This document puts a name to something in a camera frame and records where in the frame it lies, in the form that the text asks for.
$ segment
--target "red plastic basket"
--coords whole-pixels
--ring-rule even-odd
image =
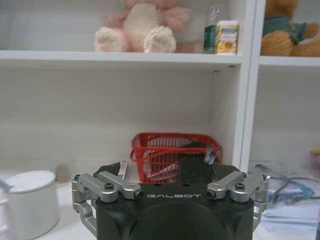
[[[205,147],[190,147],[199,143]],[[208,148],[220,162],[221,146],[211,137],[184,133],[140,133],[132,140],[131,159],[137,163],[142,183],[177,183],[179,158],[187,156],[195,161],[196,156],[205,155]]]

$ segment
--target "stuffed animal foot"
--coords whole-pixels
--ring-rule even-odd
[[[290,56],[294,43],[288,33],[275,31],[263,37],[261,55],[264,56]]]
[[[177,43],[170,28],[157,26],[147,34],[143,47],[145,53],[174,53]]]
[[[102,27],[95,34],[96,52],[127,52],[129,41],[126,33],[120,28]]]
[[[315,38],[307,44],[293,47],[291,56],[294,57],[320,57],[320,37]]]

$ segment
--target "screw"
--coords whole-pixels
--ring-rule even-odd
[[[213,200],[213,199],[215,199],[215,197],[216,197],[216,193],[215,193],[215,192],[212,192],[212,191],[207,191],[207,192],[206,192],[206,197],[207,197],[208,199],[210,199],[210,200]]]
[[[127,189],[134,189],[135,187],[135,184],[129,184],[128,186],[126,186]]]
[[[237,189],[237,190],[244,190],[244,189],[245,189],[245,185],[244,185],[243,183],[239,182],[239,183],[237,183],[237,184],[235,185],[235,189]]]
[[[135,194],[135,198],[136,199],[143,199],[144,198],[144,192],[143,191],[138,191],[136,194]]]
[[[104,185],[104,189],[105,190],[111,190],[111,189],[114,189],[114,185],[112,183],[106,183]]]

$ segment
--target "white shelf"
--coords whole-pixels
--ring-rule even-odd
[[[319,75],[320,57],[261,56],[260,73],[264,75]]]
[[[241,63],[241,55],[0,51],[0,68],[213,72]]]

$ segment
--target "plush paw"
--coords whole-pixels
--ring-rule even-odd
[[[117,28],[102,27],[95,34],[96,52],[127,52],[129,49],[126,34]]]
[[[175,32],[183,32],[193,18],[192,11],[183,7],[166,10],[162,14],[165,24]]]
[[[263,37],[261,55],[290,56],[294,43],[290,35],[284,31],[275,31]]]
[[[157,26],[147,34],[143,47],[145,53],[174,53],[177,43],[170,28]]]
[[[305,37],[307,39],[315,37],[319,33],[320,26],[318,23],[310,23],[306,26]]]

